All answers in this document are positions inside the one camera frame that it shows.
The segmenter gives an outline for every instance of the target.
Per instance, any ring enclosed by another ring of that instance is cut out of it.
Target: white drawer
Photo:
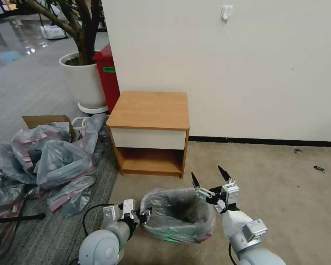
[[[186,131],[111,128],[116,147],[184,149]]]

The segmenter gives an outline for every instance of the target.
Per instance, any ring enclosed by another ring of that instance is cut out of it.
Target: trash can
[[[151,218],[142,228],[164,241],[201,243],[214,233],[212,205],[200,199],[193,188],[154,189],[141,201],[141,212],[152,207]]]
[[[109,113],[111,113],[119,99],[120,91],[110,44],[104,47],[100,52],[96,53],[92,59],[97,63],[108,110]]]

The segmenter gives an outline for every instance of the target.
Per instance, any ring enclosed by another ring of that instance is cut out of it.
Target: pile of plastic bags
[[[20,214],[26,198],[40,199],[50,190],[48,208],[64,216],[82,211],[88,203],[88,176],[109,139],[106,114],[85,119],[81,139],[71,142],[69,122],[20,130],[10,143],[0,144],[0,218]],[[0,254],[9,246],[16,223],[0,223]]]

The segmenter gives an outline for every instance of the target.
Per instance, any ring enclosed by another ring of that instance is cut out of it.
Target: red trash bin
[[[104,47],[100,52],[96,53],[92,59],[97,63],[99,77],[102,82],[110,114],[120,97],[117,74],[115,73],[110,44]]]

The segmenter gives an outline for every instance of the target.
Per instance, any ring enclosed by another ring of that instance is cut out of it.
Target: bedside cabinet
[[[186,93],[124,91],[107,126],[122,175],[183,178],[190,129]]]

